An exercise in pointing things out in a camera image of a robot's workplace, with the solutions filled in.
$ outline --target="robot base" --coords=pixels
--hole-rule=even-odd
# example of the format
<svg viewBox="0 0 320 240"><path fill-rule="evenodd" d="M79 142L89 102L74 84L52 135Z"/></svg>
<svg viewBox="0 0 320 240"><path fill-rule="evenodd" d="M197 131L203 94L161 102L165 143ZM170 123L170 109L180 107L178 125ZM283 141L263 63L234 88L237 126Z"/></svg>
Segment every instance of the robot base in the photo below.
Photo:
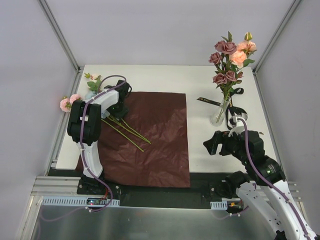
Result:
<svg viewBox="0 0 320 240"><path fill-rule="evenodd" d="M106 181L103 176L104 173L102 172L99 179L105 182L110 187L113 195L119 195L121 192L120 185ZM78 183L76 193L79 195L104 195L106 193L106 187L96 179L87 177L86 175L82 174L81 179Z"/></svg>

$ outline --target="flower bud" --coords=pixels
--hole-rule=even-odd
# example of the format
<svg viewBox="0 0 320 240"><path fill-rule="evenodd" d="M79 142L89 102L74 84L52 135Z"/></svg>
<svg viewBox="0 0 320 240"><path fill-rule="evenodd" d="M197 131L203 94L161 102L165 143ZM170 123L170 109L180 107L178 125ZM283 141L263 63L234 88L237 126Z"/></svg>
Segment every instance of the flower bud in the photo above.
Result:
<svg viewBox="0 0 320 240"><path fill-rule="evenodd" d="M245 35L244 35L244 40L246 41L250 41L252 39L252 34L251 32L247 32Z"/></svg>

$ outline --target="glass vase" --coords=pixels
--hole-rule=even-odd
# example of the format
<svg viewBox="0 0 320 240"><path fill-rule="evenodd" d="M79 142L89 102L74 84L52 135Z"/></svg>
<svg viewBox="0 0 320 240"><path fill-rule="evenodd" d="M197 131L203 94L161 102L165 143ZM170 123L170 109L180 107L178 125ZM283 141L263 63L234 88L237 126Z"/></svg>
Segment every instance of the glass vase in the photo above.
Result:
<svg viewBox="0 0 320 240"><path fill-rule="evenodd" d="M219 107L214 111L213 115L210 117L210 123L218 127L220 126L226 116L226 110L230 104L231 98L228 96L226 99L223 98L222 102L220 103Z"/></svg>

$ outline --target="green stem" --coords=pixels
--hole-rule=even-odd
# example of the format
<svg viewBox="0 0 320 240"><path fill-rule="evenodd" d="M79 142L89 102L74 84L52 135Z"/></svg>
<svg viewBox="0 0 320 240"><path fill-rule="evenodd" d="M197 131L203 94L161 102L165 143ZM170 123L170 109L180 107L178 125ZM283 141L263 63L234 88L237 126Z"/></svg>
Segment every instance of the green stem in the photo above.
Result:
<svg viewBox="0 0 320 240"><path fill-rule="evenodd" d="M151 142L150 142L148 139L146 139L146 138L145 138L144 136L142 136L140 133L138 133L138 132L135 131L133 128L131 128L123 119L121 119L121 120L122 120L122 121L127 125L127 127L128 127L129 129L131 129L131 130L129 130L129 129L127 129L125 126L123 126L115 117L113 117L113 116L111 116L111 115L108 116L108 119L109 119L110 121L116 123L117 125L119 125L121 128L125 129L125 130L128 131L129 133L131 133L131 134L135 135L136 137L144 140L144 141L147 142L148 144L151 144Z"/></svg>
<svg viewBox="0 0 320 240"><path fill-rule="evenodd" d="M226 104L227 104L227 100L228 100L229 94L230 94L230 92L228 91L227 94L223 96L223 104L222 104L222 108L221 108L221 111L219 113L218 119L216 120L217 123L219 122L222 114L224 113L224 109L226 108Z"/></svg>
<svg viewBox="0 0 320 240"><path fill-rule="evenodd" d="M124 136L126 139L128 139L133 145L135 145L141 152L144 152L144 150L139 147L134 141L132 141L130 138L128 138L126 135L124 135L122 132L120 132L118 129L116 129L114 126L112 126L110 123L107 121L101 119L104 123L108 124L110 127L112 127L114 130L116 130L118 133L120 133L122 136Z"/></svg>
<svg viewBox="0 0 320 240"><path fill-rule="evenodd" d="M123 122L129 129L131 129L131 130L134 131L136 134L138 134L138 135L140 136L140 138L142 138L143 140L145 140L147 143L151 144L151 142L150 142L148 139L146 139L146 138L145 138L144 136L142 136L139 132L137 132L137 131L134 130L132 127L130 127L130 126L128 125L128 123L125 122L125 120L123 120L122 118L121 118L121 120L122 120L122 122Z"/></svg>

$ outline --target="flower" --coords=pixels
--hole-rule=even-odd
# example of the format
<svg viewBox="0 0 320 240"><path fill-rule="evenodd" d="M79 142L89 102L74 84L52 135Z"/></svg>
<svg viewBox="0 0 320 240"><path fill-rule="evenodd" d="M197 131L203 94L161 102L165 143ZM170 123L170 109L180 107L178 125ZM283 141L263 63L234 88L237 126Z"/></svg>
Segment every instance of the flower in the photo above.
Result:
<svg viewBox="0 0 320 240"><path fill-rule="evenodd" d="M235 45L234 42L226 42L225 45L222 48L222 52L224 54L233 54L234 52L237 51L237 46Z"/></svg>
<svg viewBox="0 0 320 240"><path fill-rule="evenodd" d="M248 52L253 52L257 50L257 46L253 41L248 42Z"/></svg>
<svg viewBox="0 0 320 240"><path fill-rule="evenodd" d="M236 73L234 71L227 71L226 74L225 74L225 78L230 82L237 81Z"/></svg>
<svg viewBox="0 0 320 240"><path fill-rule="evenodd" d="M252 39L252 34L251 32L247 32L245 35L244 35L244 40L246 41L250 41Z"/></svg>
<svg viewBox="0 0 320 240"><path fill-rule="evenodd" d="M216 43L216 45L214 45L215 49L218 51L218 52L222 52L222 49L223 49L223 46L226 44L225 41L218 41Z"/></svg>
<svg viewBox="0 0 320 240"><path fill-rule="evenodd" d="M221 61L220 53L216 52L214 54L211 54L210 59L209 59L209 63L219 64L220 61Z"/></svg>
<svg viewBox="0 0 320 240"><path fill-rule="evenodd" d="M214 45L215 49L218 52L223 52L224 54L233 54L237 51L237 46L234 42L225 42L225 41L218 41L216 45Z"/></svg>
<svg viewBox="0 0 320 240"><path fill-rule="evenodd" d="M71 97L70 97L70 103L73 104L75 100L81 100L81 95L80 94L73 94Z"/></svg>
<svg viewBox="0 0 320 240"><path fill-rule="evenodd" d="M62 111L66 112L66 113L70 112L71 107L70 107L69 98L64 98L61 100L60 108L62 109Z"/></svg>
<svg viewBox="0 0 320 240"><path fill-rule="evenodd" d="M238 44L238 46L237 46L237 51L242 51L242 50L247 51L248 48L249 48L249 46L248 46L248 41L242 41L242 42L240 42L240 43Z"/></svg>
<svg viewBox="0 0 320 240"><path fill-rule="evenodd" d="M92 74L92 75L90 76L91 80L96 80L97 77L99 77L98 74Z"/></svg>
<svg viewBox="0 0 320 240"><path fill-rule="evenodd" d="M243 51L236 51L230 56L231 63L238 68L244 67L244 61L247 59L247 55Z"/></svg>
<svg viewBox="0 0 320 240"><path fill-rule="evenodd" d="M242 76L244 75L244 73L241 71L238 73L238 79L242 78Z"/></svg>
<svg viewBox="0 0 320 240"><path fill-rule="evenodd" d="M223 75L222 73L218 73L216 76L213 77L213 82L218 85L226 84L227 79L226 79L225 75Z"/></svg>

